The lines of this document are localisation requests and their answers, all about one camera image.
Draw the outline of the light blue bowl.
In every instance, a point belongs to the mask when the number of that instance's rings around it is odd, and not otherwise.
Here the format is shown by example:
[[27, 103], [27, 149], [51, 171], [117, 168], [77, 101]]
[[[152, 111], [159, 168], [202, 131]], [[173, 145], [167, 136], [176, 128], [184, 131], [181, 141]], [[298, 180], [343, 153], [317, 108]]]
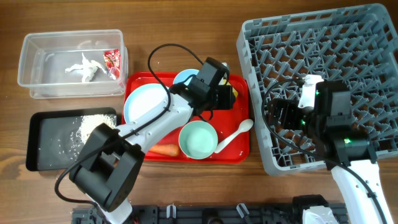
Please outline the light blue bowl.
[[173, 84], [184, 83], [186, 86], [188, 86], [192, 80], [192, 77], [196, 76], [198, 72], [199, 70], [197, 69], [183, 70], [174, 78]]

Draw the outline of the mint green bowl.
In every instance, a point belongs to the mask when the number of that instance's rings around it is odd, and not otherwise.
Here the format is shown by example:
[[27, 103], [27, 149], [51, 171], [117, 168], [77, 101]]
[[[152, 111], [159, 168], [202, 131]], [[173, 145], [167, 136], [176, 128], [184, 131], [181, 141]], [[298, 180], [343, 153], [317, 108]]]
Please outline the mint green bowl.
[[180, 131], [178, 144], [189, 158], [200, 160], [210, 157], [218, 145], [215, 128], [204, 121], [187, 123]]

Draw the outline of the light blue plate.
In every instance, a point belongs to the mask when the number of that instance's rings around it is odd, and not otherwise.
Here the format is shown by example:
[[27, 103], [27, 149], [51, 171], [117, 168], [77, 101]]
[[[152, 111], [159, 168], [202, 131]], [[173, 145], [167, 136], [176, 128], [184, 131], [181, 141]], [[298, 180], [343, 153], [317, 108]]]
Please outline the light blue plate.
[[136, 88], [124, 103], [124, 120], [126, 123], [141, 117], [167, 97], [161, 84], [150, 83]]

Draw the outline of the red snack wrapper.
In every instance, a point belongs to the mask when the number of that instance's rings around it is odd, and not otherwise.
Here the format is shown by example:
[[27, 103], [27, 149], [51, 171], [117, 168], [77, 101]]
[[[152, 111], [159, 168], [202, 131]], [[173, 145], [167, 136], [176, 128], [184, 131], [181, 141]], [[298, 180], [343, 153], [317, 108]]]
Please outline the red snack wrapper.
[[117, 80], [120, 76], [121, 53], [119, 49], [107, 50], [103, 54], [106, 68], [109, 71], [109, 77]]

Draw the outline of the food scraps and rice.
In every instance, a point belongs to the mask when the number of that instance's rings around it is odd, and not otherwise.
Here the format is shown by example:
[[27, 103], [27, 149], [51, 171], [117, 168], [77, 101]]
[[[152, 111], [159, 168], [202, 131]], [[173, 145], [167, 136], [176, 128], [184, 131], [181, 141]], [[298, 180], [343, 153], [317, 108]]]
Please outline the food scraps and rice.
[[110, 128], [116, 127], [117, 116], [115, 114], [94, 114], [77, 116], [72, 122], [69, 143], [70, 152], [73, 156], [79, 155], [83, 146], [86, 144], [92, 131], [101, 124], [106, 124]]

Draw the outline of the white tissue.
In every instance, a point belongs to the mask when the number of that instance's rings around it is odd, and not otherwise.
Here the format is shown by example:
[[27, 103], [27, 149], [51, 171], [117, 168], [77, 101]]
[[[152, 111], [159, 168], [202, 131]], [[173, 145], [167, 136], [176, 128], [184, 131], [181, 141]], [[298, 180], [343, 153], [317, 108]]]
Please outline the white tissue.
[[82, 64], [74, 64], [70, 68], [66, 68], [65, 73], [72, 72], [74, 70], [79, 70], [82, 75], [81, 81], [83, 83], [90, 82], [93, 79], [97, 69], [100, 69], [105, 75], [108, 74], [105, 68], [102, 66], [102, 64], [100, 64], [95, 60], [89, 61], [85, 57], [84, 53], [82, 53], [81, 56], [82, 56]]

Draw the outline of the yellow plastic cup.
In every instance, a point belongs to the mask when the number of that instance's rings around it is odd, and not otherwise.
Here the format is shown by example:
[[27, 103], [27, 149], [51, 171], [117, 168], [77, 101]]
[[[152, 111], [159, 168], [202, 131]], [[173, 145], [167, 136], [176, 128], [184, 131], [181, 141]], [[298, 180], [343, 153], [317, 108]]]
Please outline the yellow plastic cup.
[[228, 81], [225, 80], [225, 79], [222, 79], [222, 80], [219, 82], [219, 84], [220, 84], [220, 85], [228, 85], [228, 86], [231, 86], [231, 87], [232, 87], [232, 92], [233, 92], [234, 97], [235, 97], [235, 98], [238, 97], [238, 92], [237, 92], [236, 89], [230, 84], [230, 82], [228, 82]]

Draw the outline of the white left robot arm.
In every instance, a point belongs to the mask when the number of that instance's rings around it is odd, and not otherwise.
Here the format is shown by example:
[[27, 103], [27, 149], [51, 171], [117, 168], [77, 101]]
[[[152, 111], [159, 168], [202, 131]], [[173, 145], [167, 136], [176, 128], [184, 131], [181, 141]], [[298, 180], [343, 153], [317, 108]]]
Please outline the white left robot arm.
[[69, 179], [99, 207], [108, 223], [124, 223], [132, 213], [127, 201], [146, 153], [194, 116], [217, 107], [232, 87], [221, 81], [229, 68], [208, 57], [186, 85], [169, 87], [165, 98], [150, 111], [116, 128], [96, 127], [85, 143]]

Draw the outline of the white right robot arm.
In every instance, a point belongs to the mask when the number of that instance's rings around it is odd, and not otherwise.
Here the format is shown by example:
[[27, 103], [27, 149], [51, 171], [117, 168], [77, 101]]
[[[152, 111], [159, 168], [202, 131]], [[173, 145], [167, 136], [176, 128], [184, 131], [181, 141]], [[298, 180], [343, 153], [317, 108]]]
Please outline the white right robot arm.
[[352, 223], [392, 223], [381, 187], [379, 166], [369, 135], [351, 126], [351, 93], [341, 81], [318, 82], [314, 107], [299, 108], [298, 101], [263, 100], [261, 114], [267, 128], [301, 130], [325, 161], [343, 196]]

